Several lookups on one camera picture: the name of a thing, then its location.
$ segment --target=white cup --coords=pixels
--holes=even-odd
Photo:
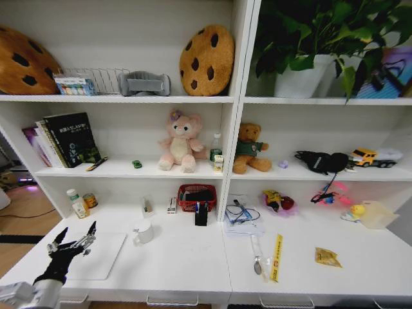
[[[135,243],[135,245],[139,243],[148,243],[153,239],[153,228],[152,223],[149,219],[143,219],[139,221],[133,231],[137,233],[136,237],[133,240],[133,243]]]

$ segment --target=snack packet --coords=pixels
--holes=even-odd
[[[331,250],[316,248],[315,261],[317,263],[334,267],[342,267],[342,265],[339,263],[336,257],[337,254]]]

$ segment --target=cookie pillow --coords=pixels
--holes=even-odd
[[[180,79],[189,95],[217,95],[227,86],[234,62],[234,40],[224,26],[212,24],[187,43],[180,56]]]
[[[39,43],[0,25],[0,93],[51,95],[57,92],[53,73],[59,65]]]

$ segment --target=cutting board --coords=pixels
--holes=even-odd
[[[70,241],[80,239],[84,234],[72,234]],[[122,248],[126,233],[96,233],[96,240],[91,244],[87,256],[79,254],[73,258],[69,280],[106,280]]]

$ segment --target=metal wire rack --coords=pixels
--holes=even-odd
[[[85,74],[95,84],[99,95],[119,95],[118,75],[120,73],[130,73],[130,70],[118,68],[61,68],[59,73],[66,75]]]

